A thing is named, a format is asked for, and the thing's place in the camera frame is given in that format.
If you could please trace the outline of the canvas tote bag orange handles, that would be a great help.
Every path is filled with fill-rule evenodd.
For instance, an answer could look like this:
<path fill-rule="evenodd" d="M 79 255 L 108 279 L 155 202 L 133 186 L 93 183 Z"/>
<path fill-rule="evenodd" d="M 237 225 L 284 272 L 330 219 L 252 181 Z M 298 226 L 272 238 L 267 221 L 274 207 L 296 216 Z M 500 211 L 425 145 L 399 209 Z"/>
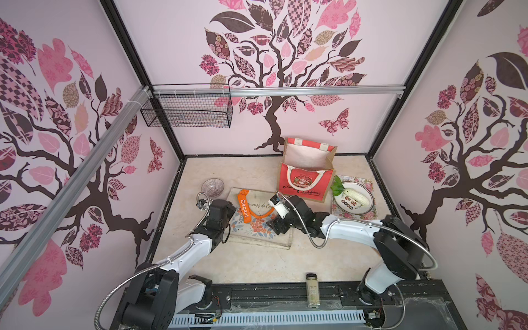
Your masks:
<path fill-rule="evenodd" d="M 228 201 L 236 207 L 230 220 L 230 241 L 254 246 L 289 250 L 293 233 L 276 234 L 268 225 L 278 217 L 269 203 L 275 192 L 231 188 Z"/>

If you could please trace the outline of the red Christmas jute bag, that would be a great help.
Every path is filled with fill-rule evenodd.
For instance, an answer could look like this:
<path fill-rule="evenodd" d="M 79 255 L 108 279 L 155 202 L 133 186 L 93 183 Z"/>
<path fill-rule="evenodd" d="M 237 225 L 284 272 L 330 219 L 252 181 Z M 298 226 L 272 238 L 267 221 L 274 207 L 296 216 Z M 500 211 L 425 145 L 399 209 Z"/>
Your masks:
<path fill-rule="evenodd" d="M 333 178 L 336 146 L 298 137 L 285 141 L 277 191 L 323 203 Z"/>

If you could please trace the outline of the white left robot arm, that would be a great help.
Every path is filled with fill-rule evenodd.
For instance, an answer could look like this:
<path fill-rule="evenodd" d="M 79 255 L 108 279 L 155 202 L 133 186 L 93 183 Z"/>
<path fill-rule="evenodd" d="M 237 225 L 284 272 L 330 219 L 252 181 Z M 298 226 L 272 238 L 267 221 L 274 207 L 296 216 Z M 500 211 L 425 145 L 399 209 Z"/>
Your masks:
<path fill-rule="evenodd" d="M 173 316 L 191 305 L 213 302 L 212 281 L 188 272 L 227 238 L 236 213 L 232 202 L 210 202 L 206 216 L 188 235 L 188 243 L 157 263 L 145 263 L 117 287 L 126 287 L 111 329 L 167 329 Z"/>

